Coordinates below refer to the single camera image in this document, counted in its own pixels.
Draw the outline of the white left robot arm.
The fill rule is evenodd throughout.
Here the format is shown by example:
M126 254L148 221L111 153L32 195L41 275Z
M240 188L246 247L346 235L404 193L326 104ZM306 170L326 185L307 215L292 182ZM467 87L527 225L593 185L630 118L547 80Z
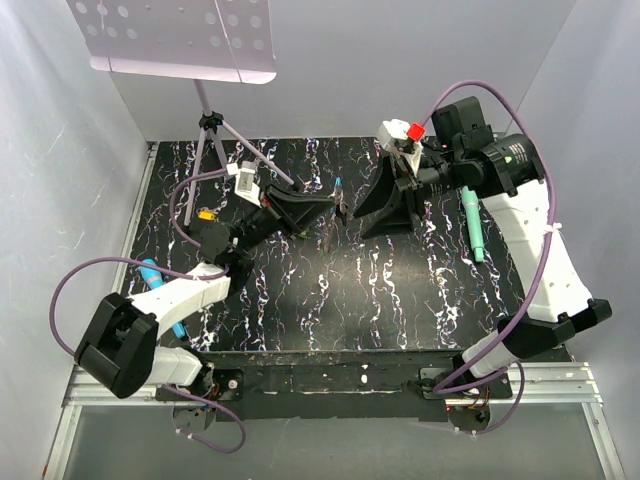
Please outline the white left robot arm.
M251 249L277 232L303 232L334 205L330 197L274 185L260 189L257 200L255 210L236 223L197 223L193 239L202 261L188 273L142 294L105 296L75 350L76 364L118 398L163 384L190 399L205 398L213 386L205 360L187 347L160 346L161 337L240 291L253 270Z

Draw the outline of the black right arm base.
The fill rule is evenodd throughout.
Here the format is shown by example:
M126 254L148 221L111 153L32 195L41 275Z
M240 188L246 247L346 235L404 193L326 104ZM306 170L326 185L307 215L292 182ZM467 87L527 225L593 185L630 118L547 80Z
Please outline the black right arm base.
M445 415L443 428L456 434L478 437L492 428L492 400L510 400L514 390L507 372L502 369L488 380L477 380L465 375L436 390L449 371L444 368L425 367L418 377L406 382L406 389L426 401L438 402Z

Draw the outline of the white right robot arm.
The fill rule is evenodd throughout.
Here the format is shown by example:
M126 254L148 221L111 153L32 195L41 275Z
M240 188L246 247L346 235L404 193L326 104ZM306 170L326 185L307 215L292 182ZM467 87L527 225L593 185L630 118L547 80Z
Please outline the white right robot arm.
M378 167L353 215L372 219L364 239L411 233L428 200L469 188L497 224L527 295L520 312L459 354L453 372L434 388L471 398L501 369L596 326L612 309L573 266L555 221L550 176L530 137L495 136L474 96L436 109L431 121L436 138L430 142L419 124L381 123Z

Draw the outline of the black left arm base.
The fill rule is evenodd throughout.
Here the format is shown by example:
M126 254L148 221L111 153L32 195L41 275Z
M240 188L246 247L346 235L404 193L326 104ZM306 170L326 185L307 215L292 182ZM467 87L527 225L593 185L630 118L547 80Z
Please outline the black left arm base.
M245 374L240 369L205 366L194 381L193 392L218 403L243 399Z

